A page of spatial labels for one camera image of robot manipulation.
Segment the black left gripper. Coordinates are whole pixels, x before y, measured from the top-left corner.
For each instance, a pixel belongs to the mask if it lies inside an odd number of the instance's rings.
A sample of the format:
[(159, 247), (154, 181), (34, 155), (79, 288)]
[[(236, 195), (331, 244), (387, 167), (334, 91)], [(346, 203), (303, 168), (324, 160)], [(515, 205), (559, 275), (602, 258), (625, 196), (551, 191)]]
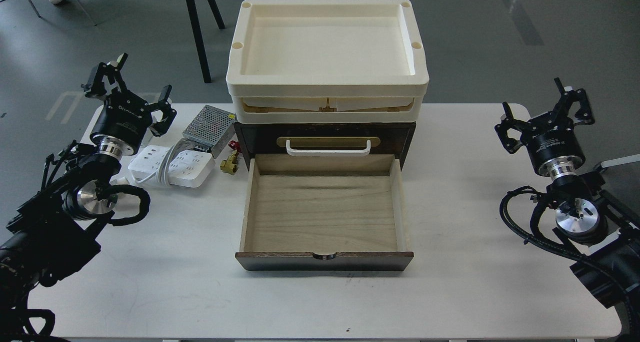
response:
[[(153, 136), (161, 137), (169, 131), (178, 114), (169, 101), (172, 85), (162, 89), (155, 103), (127, 91), (121, 74), (126, 59), (128, 54), (122, 53), (115, 61), (99, 62), (87, 83), (81, 85), (86, 98), (103, 101), (90, 140), (96, 144), (99, 154), (111, 157), (137, 154), (148, 128)], [(161, 111), (162, 118), (153, 123), (155, 111)]]

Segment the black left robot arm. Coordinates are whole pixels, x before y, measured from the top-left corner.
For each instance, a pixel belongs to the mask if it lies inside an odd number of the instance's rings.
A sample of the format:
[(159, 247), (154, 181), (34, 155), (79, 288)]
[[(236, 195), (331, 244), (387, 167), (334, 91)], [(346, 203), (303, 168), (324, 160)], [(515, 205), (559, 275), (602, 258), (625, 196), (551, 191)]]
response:
[(101, 62), (82, 85), (87, 98), (103, 101), (91, 143), (74, 141), (59, 159), (49, 155), (41, 189), (7, 224), (12, 236), (0, 253), (2, 341), (58, 340), (51, 334), (55, 314), (29, 308), (29, 293), (80, 271), (100, 252), (97, 237), (106, 225), (132, 225), (150, 210), (144, 189), (110, 180), (121, 158), (136, 154), (147, 132), (166, 134), (177, 112), (169, 102), (171, 86), (156, 103), (128, 90), (121, 75), (127, 57)]

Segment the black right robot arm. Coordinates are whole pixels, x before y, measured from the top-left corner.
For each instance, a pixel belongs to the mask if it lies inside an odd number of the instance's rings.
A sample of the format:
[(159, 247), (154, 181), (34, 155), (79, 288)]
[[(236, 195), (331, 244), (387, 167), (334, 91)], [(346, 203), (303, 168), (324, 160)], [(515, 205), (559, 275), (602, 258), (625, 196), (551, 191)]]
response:
[(586, 161), (575, 135), (595, 122), (584, 89), (554, 80), (560, 98), (551, 111), (516, 119), (503, 103), (494, 130), (510, 154), (524, 147), (535, 174), (551, 178), (544, 192), (529, 185), (508, 191), (499, 205), (505, 225), (554, 255), (573, 260), (574, 276), (604, 307), (622, 304), (628, 332), (639, 336), (639, 216), (610, 192), (599, 169), (579, 175)]

